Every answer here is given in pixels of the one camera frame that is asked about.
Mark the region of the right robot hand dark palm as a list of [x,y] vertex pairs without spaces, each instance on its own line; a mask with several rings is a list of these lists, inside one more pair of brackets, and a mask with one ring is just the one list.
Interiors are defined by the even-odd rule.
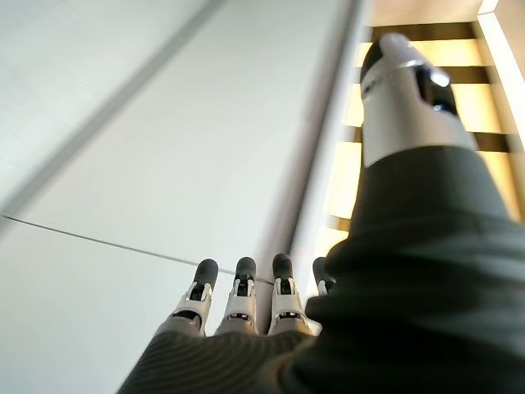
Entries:
[[123,393],[521,393],[524,228],[464,129],[449,75],[403,35],[360,72],[362,167],[349,236],[313,262],[302,305],[272,261],[271,326],[239,260],[224,318],[204,325],[218,266],[202,261]]

